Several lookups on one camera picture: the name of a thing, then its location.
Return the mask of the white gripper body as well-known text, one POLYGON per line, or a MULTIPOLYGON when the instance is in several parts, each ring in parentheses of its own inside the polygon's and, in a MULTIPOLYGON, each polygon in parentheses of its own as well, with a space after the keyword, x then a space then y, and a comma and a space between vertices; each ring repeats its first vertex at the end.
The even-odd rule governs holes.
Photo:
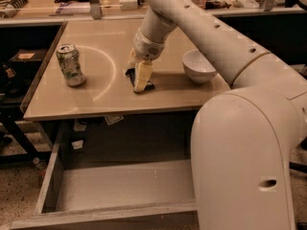
POLYGON ((140 60, 155 60, 160 57, 164 47, 164 36, 150 38, 138 29, 133 39, 132 49, 140 60))

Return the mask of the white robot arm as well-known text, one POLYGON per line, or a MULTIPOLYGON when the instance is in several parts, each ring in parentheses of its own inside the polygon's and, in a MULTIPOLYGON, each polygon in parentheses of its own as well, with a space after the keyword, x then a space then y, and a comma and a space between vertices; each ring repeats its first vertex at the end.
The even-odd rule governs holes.
POLYGON ((199 110, 191 164, 201 230, 295 230, 291 151, 306 137, 306 80, 280 58, 192 0, 147 0, 133 40, 133 89, 180 28, 228 90, 199 110))

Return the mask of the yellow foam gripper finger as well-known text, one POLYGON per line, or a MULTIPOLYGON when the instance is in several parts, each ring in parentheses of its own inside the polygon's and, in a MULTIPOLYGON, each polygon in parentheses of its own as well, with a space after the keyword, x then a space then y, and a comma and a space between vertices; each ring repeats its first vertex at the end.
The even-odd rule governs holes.
POLYGON ((135 63, 135 80, 133 91, 143 92, 153 72, 153 64, 150 60, 138 60, 135 63))
POLYGON ((130 57, 128 61, 128 68, 134 68, 139 63, 139 58, 137 57, 134 49, 131 49, 130 51, 130 57))

